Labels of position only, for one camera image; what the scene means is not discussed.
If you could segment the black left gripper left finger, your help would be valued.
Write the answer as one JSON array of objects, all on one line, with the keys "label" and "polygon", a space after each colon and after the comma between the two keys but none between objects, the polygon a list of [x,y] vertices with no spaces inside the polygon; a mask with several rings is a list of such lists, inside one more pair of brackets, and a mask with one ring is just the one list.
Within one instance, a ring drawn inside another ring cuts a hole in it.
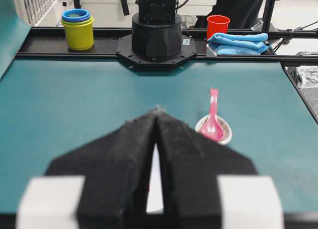
[{"label": "black left gripper left finger", "polygon": [[145,217],[157,111],[53,159],[47,176],[83,175],[82,229],[129,229]]}]

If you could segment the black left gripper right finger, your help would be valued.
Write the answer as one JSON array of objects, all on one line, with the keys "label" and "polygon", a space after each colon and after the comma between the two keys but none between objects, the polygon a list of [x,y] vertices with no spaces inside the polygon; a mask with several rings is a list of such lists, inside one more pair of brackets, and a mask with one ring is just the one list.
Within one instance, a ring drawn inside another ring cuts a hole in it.
[{"label": "black left gripper right finger", "polygon": [[156,112],[164,214],[172,229],[220,229],[218,175],[257,175],[244,155]]}]

